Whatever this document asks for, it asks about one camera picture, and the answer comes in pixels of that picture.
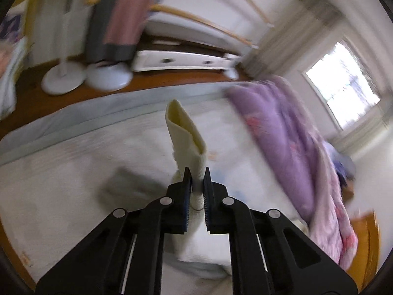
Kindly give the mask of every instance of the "wooden floor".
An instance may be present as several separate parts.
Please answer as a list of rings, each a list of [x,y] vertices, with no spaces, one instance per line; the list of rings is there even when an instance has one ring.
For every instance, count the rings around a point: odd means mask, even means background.
[[[0,121],[0,139],[7,133],[70,104],[112,94],[99,92],[82,84],[77,89],[64,95],[47,95],[41,89],[41,80],[53,65],[54,63],[30,68],[21,74],[16,84],[16,110]],[[240,80],[249,79],[240,69],[239,73]],[[212,70],[140,72],[134,75],[129,86],[113,93],[131,92],[160,86],[223,81],[229,81],[229,79],[220,71]]]

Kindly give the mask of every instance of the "fan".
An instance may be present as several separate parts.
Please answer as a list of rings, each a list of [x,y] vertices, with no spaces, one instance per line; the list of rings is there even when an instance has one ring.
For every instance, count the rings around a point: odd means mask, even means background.
[[[86,78],[85,67],[77,62],[67,61],[68,26],[75,0],[65,0],[60,32],[60,64],[51,68],[44,76],[41,87],[50,95],[70,92],[83,83]]]

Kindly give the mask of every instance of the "pink blanket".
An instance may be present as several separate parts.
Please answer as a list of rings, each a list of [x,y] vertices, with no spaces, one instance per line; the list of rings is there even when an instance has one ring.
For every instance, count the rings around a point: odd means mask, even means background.
[[[285,79],[271,76],[264,84],[233,87],[229,98],[282,188],[309,223],[311,240],[348,269],[356,254],[357,237],[323,138],[295,91]]]

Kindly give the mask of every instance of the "bed sheet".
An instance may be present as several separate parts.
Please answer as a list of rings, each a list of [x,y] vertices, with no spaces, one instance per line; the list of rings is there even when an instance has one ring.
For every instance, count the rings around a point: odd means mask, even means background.
[[[207,143],[213,181],[250,208],[299,217],[228,100],[185,109]],[[113,209],[142,208],[165,194],[176,163],[164,115],[157,111],[110,124],[0,167],[1,220],[35,281]],[[182,294],[193,294],[195,285],[209,284],[207,293],[217,286],[192,278],[195,283]],[[163,294],[167,284],[163,280]]]

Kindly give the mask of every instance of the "bed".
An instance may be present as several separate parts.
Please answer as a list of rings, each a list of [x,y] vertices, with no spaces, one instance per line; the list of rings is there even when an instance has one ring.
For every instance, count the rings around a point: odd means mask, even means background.
[[[225,98],[233,85],[173,86],[92,99],[0,141],[0,217],[34,282],[113,209],[135,210],[163,195],[176,171],[164,118],[173,98],[184,105],[207,143],[213,181],[250,208],[278,208],[300,219]],[[239,189],[244,183],[250,189]],[[164,261],[162,294],[230,292],[230,277],[217,280],[215,271],[215,278],[203,279],[191,271],[170,258]]]

